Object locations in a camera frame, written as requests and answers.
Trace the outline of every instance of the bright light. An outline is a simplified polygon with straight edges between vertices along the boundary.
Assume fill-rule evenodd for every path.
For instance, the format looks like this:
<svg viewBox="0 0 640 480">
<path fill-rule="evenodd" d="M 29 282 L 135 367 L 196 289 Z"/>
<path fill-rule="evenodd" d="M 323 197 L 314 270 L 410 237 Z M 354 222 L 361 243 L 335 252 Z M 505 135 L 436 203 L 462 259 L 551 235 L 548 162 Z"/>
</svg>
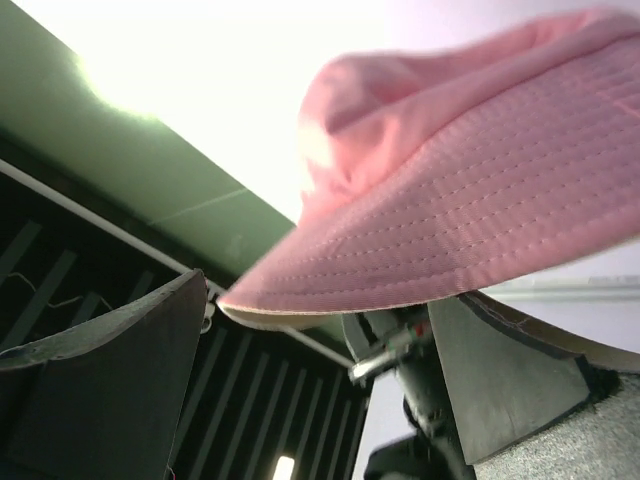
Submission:
<svg viewBox="0 0 640 480">
<path fill-rule="evenodd" d="M 280 457 L 276 465 L 276 473 L 273 474 L 273 480 L 291 480 L 294 465 L 293 458 Z"/>
</svg>

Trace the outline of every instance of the thin wire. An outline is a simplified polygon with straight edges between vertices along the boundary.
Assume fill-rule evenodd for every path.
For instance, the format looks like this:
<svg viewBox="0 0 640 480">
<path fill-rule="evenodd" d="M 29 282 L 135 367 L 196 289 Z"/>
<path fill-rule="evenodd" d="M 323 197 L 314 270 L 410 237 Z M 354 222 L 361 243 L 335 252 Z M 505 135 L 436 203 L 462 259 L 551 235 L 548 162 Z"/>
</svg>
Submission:
<svg viewBox="0 0 640 480">
<path fill-rule="evenodd" d="M 31 288 L 31 290 L 33 290 L 33 293 L 36 293 L 38 291 L 38 289 L 36 288 L 36 286 L 33 284 L 33 282 L 31 280 L 29 280 L 27 277 L 25 277 L 22 273 L 20 272 L 11 272 L 8 275 L 5 275 L 5 278 L 19 278 L 20 280 L 22 280 L 25 284 L 27 284 L 29 286 L 29 288 Z M 84 295 L 78 295 L 76 297 L 70 298 L 68 300 L 64 300 L 62 302 L 58 302 L 58 303 L 47 303 L 47 307 L 51 308 L 51 309 L 56 309 L 56 308 L 61 308 L 61 307 L 66 307 L 67 305 L 71 305 L 73 303 L 79 302 L 80 300 L 82 300 L 85 296 Z M 109 304 L 109 302 L 107 302 L 104 297 L 102 295 L 98 295 L 100 301 L 103 303 L 103 305 L 105 307 L 107 307 L 109 309 L 109 311 L 112 311 L 114 308 Z"/>
</svg>

